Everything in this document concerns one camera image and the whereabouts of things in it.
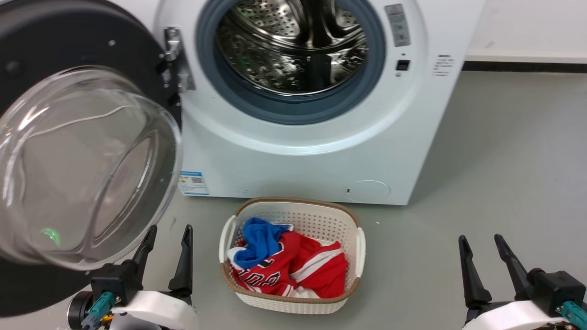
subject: metal hinge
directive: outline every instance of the metal hinge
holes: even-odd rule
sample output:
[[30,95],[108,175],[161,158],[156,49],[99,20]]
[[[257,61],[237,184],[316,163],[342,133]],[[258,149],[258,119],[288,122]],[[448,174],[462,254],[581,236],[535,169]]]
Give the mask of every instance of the metal hinge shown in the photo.
[[185,56],[183,41],[181,40],[181,31],[175,27],[168,27],[164,30],[167,51],[165,60],[173,62],[177,68],[177,90],[183,93],[186,90],[195,90],[194,78],[192,77],[190,66]]

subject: black baseboard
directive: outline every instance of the black baseboard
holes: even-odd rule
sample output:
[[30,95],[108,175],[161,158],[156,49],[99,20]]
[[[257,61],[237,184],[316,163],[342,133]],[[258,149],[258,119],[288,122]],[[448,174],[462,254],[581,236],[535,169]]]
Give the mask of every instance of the black baseboard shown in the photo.
[[465,61],[463,71],[587,73],[587,64]]

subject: white plastic basket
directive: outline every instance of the white plastic basket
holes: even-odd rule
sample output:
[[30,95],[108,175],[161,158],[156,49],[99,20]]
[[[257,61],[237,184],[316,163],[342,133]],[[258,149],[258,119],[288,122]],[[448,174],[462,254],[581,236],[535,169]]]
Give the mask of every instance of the white plastic basket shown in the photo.
[[[320,241],[339,241],[345,258],[345,293],[336,298],[289,298],[252,292],[232,277],[226,251],[242,240],[242,227],[251,217],[271,223],[293,224],[293,230]],[[296,314],[330,314],[338,311],[359,286],[365,264],[365,234],[359,220],[344,206],[295,198],[256,198],[247,201],[222,229],[218,258],[224,281],[246,304],[271,311]]]

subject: basket handle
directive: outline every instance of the basket handle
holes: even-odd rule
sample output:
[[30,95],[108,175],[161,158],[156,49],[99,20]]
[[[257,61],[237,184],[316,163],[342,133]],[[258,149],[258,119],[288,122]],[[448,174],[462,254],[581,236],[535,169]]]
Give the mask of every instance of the basket handle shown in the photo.
[[230,249],[232,236],[234,235],[234,224],[233,221],[237,216],[233,215],[224,224],[222,228],[222,234],[220,235],[220,245],[218,246],[218,259],[222,264],[226,260],[226,251]]
[[357,273],[357,277],[361,277],[363,275],[363,267],[365,266],[365,255],[366,255],[366,241],[365,241],[365,232],[363,228],[357,228],[357,264],[355,266],[355,271]]

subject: blue and white sticker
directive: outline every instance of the blue and white sticker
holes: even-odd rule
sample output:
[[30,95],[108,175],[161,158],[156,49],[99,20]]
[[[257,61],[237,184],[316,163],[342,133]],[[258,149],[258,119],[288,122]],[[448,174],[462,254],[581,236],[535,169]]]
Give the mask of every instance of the blue and white sticker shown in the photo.
[[201,172],[181,171],[180,173],[181,193],[190,196],[210,195],[206,181]]

